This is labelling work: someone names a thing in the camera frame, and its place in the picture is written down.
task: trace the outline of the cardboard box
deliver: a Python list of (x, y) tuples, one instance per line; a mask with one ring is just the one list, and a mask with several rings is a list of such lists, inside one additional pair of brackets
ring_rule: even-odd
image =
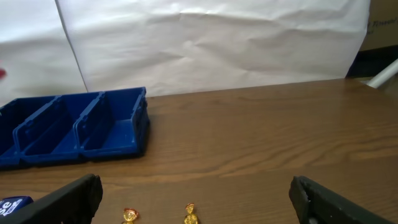
[(359, 51), (398, 45), (398, 1), (371, 0), (368, 32)]

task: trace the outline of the blue wrapped snack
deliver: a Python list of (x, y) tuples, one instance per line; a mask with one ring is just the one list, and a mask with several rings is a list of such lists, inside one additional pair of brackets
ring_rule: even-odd
[(0, 218), (5, 217), (16, 210), (32, 203), (33, 200), (29, 196), (15, 196), (4, 198), (0, 201)]

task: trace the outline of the wood grain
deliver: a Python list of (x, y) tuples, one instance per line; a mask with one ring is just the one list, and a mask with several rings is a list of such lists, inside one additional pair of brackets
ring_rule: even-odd
[(352, 80), (295, 83), (148, 99), (140, 159), (0, 173), (0, 197), (40, 198), (94, 173), (104, 197), (93, 223), (298, 223), (288, 197), (306, 175), (398, 222), (398, 105)]

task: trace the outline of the white paper sheet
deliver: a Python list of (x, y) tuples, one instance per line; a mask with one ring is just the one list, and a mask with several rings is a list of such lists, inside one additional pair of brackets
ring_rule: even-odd
[(86, 91), (54, 0), (0, 1), (0, 106), (14, 98)]
[(343, 78), (369, 0), (59, 0), (90, 91), (148, 95)]

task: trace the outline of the blue bin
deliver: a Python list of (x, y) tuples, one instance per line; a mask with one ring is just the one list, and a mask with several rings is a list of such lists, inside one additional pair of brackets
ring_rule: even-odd
[(78, 148), (87, 158), (139, 155), (149, 125), (145, 88), (101, 92), (75, 123)]
[(0, 108), (0, 167), (141, 155), (146, 89), (16, 99)]
[(13, 130), (53, 98), (46, 96), (15, 99), (0, 108), (0, 167), (19, 164), (19, 153), (12, 137)]

